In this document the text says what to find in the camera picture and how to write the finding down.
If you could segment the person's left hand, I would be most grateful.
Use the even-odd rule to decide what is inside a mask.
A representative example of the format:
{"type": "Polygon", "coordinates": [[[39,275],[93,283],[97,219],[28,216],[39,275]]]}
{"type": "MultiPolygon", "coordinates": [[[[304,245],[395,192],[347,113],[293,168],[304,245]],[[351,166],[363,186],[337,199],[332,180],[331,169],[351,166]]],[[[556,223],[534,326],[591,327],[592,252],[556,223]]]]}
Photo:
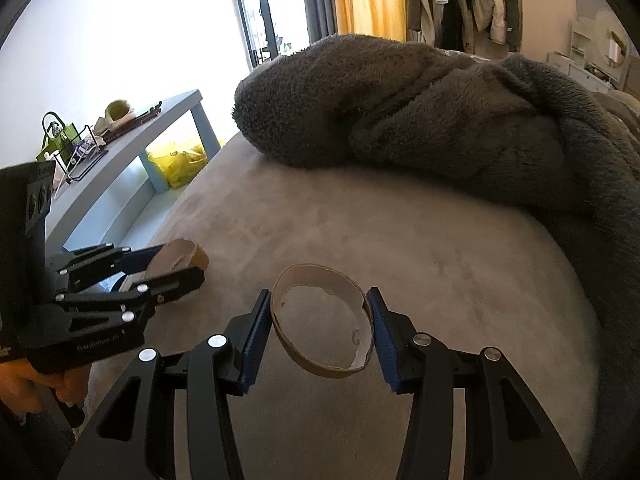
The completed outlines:
{"type": "Polygon", "coordinates": [[[26,359],[3,362],[1,368],[1,402],[16,416],[38,414],[42,404],[37,386],[50,388],[63,403],[76,404],[88,393],[91,364],[58,374],[40,374],[26,359]]]}

